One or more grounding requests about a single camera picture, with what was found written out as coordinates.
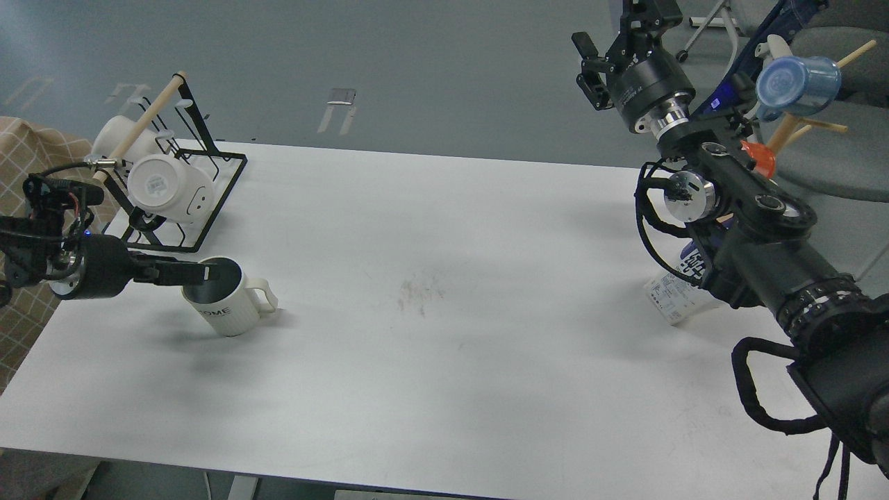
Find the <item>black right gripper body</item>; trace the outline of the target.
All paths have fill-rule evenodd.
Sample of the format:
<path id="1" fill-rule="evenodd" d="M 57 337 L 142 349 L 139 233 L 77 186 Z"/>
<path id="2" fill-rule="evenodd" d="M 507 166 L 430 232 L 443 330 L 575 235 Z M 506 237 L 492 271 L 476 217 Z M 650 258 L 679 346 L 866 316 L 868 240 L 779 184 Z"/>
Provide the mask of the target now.
<path id="1" fill-rule="evenodd" d="M 630 133 L 664 134 L 690 121 L 695 89 L 660 42 L 613 42 L 606 59 L 610 100 Z"/>

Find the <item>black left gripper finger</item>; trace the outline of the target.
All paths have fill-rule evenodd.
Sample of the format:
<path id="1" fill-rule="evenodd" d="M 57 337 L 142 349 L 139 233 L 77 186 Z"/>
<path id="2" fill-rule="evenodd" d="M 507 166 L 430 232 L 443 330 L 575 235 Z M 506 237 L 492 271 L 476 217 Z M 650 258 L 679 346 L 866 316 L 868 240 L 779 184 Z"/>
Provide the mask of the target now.
<path id="1" fill-rule="evenodd" d="M 167 256 L 133 254 L 136 272 L 133 280 L 160 287 L 190 287 L 202 285 L 218 278 L 218 266 L 190 260 L 177 260 Z"/>

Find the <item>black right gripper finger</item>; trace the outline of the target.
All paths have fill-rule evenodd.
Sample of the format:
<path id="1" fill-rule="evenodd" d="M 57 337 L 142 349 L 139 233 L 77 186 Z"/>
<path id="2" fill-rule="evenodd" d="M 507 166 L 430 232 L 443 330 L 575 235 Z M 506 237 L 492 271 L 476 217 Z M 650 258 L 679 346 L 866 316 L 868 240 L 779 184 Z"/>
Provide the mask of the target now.
<path id="1" fill-rule="evenodd" d="M 580 73 L 576 83 L 595 110 L 614 108 L 612 94 L 604 76 L 616 70 L 613 47 L 600 55 L 597 45 L 585 31 L 572 33 L 572 44 L 580 54 Z"/>
<path id="2" fill-rule="evenodd" d="M 622 1 L 620 6 L 620 55 L 648 55 L 660 46 L 664 32 L 676 28 L 683 21 L 676 1 Z"/>

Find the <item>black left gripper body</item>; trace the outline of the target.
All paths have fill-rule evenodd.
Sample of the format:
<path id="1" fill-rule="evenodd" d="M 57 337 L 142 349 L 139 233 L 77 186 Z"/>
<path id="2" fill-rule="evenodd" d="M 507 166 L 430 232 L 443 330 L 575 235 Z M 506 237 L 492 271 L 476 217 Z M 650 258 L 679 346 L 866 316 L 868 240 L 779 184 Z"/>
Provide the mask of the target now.
<path id="1" fill-rule="evenodd" d="M 50 282 L 50 289 L 60 300 L 111 298 L 139 274 L 139 266 L 123 240 L 93 234 L 81 244 L 81 262 L 75 272 Z"/>

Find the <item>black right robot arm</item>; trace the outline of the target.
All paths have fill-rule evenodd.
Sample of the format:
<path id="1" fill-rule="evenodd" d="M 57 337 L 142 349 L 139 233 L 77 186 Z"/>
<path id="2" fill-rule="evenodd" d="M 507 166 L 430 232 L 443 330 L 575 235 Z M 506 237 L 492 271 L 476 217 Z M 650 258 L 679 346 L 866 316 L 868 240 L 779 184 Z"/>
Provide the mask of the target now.
<path id="1" fill-rule="evenodd" d="M 584 32 L 576 82 L 596 110 L 614 108 L 631 133 L 651 133 L 660 153 L 635 190 L 636 228 L 647 252 L 680 281 L 734 309 L 765 306 L 790 344 L 746 337 L 731 352 L 742 406 L 786 435 L 831 431 L 822 472 L 841 456 L 838 498 L 847 498 L 851 458 L 887 472 L 887 296 L 867 297 L 808 243 L 817 216 L 764 174 L 742 148 L 735 110 L 695 116 L 695 89 L 663 47 L 681 24 L 674 1 L 618 1 L 616 38 L 604 53 Z M 771 417 L 747 357 L 790 360 L 788 374 L 814 409 Z"/>

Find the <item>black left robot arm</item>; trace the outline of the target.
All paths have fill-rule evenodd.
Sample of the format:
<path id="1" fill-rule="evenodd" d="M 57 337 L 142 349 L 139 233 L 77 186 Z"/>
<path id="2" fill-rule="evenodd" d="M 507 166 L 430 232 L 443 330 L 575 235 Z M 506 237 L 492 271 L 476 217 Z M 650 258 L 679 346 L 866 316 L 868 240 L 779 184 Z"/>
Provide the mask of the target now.
<path id="1" fill-rule="evenodd" d="M 104 190 L 56 174 L 116 164 L 115 159 L 69 162 L 26 177 L 26 215 L 2 218 L 3 305 L 12 301 L 15 289 L 41 283 L 49 284 L 55 297 L 74 300 L 116 297 L 131 282 L 199 287 L 223 279 L 225 268 L 219 263 L 131 252 L 120 238 L 90 230 L 92 207 L 103 201 Z"/>

